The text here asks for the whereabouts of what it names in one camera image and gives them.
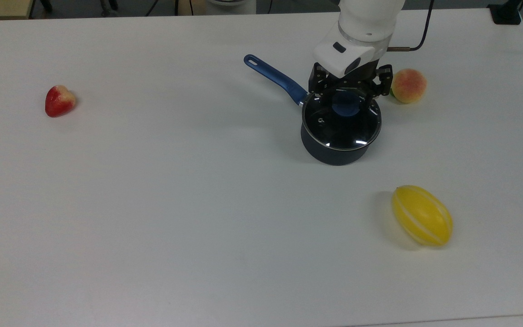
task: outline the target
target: red strawberry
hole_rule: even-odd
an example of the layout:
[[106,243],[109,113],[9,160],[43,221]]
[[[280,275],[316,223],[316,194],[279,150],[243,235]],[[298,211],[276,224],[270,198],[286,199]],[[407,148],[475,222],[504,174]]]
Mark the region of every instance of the red strawberry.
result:
[[45,97],[45,113],[50,117],[62,116],[74,108],[76,97],[64,85],[56,85]]

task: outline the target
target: floor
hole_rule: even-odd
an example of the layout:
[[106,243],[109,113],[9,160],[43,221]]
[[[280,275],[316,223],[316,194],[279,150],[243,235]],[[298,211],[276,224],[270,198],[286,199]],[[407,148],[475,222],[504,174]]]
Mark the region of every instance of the floor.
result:
[[[154,0],[117,0],[118,11],[111,10],[109,17],[145,16]],[[39,0],[35,0],[33,17],[46,19],[102,17],[100,0],[50,0],[54,10],[46,13]],[[434,5],[437,9],[447,8],[485,8],[488,4],[502,4],[504,0],[440,0]],[[406,0],[403,9],[427,9],[429,0]],[[257,0],[257,13],[267,13],[270,0]],[[337,11],[338,7],[330,0],[274,0],[271,13],[326,12]],[[174,15],[174,0],[158,0],[151,16]]]

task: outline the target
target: black object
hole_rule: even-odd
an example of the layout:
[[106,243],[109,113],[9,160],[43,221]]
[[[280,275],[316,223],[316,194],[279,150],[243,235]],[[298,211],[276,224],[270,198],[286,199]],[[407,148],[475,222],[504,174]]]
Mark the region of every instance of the black object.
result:
[[116,0],[108,0],[108,3],[110,4],[110,8],[112,8],[112,10],[118,10],[118,2],[116,2]]
[[503,5],[488,5],[493,22],[498,25],[519,25],[522,19],[518,7],[523,0],[509,0]]
[[[307,92],[252,54],[245,56],[243,62],[281,86],[294,102],[303,107],[301,140],[306,150],[319,161],[334,166],[355,162],[378,136],[380,109],[372,100],[375,95],[380,95],[375,93],[378,85],[336,79],[315,64],[310,80],[313,91]],[[378,74],[371,66],[368,67],[371,71],[368,76],[374,78]]]
[[39,0],[44,7],[46,12],[52,12],[52,4],[50,4],[49,0]]
[[429,29],[429,21],[431,20],[431,12],[433,11],[433,4],[435,3],[434,0],[431,0],[429,3],[429,10],[427,11],[427,21],[425,22],[425,29],[423,30],[423,37],[421,38],[421,42],[418,46],[414,48],[410,48],[409,46],[389,46],[386,50],[388,52],[409,52],[409,51],[416,51],[421,49],[423,46],[423,43],[425,43],[425,38],[427,37],[427,30]]
[[[157,2],[158,2],[158,0],[154,0],[151,8],[149,9],[149,11],[145,15],[145,17],[147,17],[148,15],[151,14],[151,12],[154,9],[154,6],[156,6]],[[178,15],[179,15],[179,0],[175,0],[175,16],[178,16]]]

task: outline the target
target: peach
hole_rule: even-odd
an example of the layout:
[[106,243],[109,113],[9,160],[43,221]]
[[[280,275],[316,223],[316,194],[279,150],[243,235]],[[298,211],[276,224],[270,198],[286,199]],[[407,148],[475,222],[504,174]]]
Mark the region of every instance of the peach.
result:
[[425,94],[427,79],[415,69],[401,69],[395,74],[390,86],[397,100],[405,104],[419,101]]

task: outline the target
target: yellow melon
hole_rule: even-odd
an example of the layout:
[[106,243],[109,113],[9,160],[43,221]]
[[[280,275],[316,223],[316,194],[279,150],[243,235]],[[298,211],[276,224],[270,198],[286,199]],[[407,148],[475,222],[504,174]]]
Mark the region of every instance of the yellow melon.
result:
[[401,226],[420,244],[444,246],[451,238],[453,221],[449,211],[424,188],[400,186],[391,203]]

